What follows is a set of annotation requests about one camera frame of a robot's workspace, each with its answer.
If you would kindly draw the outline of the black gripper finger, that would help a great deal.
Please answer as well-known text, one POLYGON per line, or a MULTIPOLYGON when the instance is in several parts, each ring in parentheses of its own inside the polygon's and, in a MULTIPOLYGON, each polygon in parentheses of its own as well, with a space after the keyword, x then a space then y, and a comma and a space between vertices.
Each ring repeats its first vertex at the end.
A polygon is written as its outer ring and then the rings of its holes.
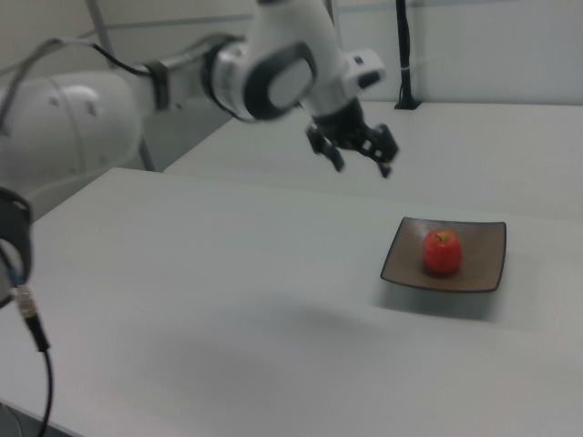
POLYGON ((344 161, 340 151, 319 131, 317 126, 308 126, 306 136, 315 155, 327 158, 337 172, 343 171, 344 161))
POLYGON ((365 129, 362 154, 377 164, 383 178, 390 177, 398 153, 399 147, 386 124, 365 129))

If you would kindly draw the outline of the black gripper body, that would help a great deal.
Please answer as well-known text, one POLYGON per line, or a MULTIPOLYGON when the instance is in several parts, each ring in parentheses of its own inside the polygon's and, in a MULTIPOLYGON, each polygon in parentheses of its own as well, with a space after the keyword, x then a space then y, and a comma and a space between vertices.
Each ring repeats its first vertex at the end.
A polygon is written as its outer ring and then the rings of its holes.
POLYGON ((325 140, 342 149, 363 151, 368 130, 362 105, 355 97, 331 114, 312 116, 308 139, 315 153, 322 153, 325 140))

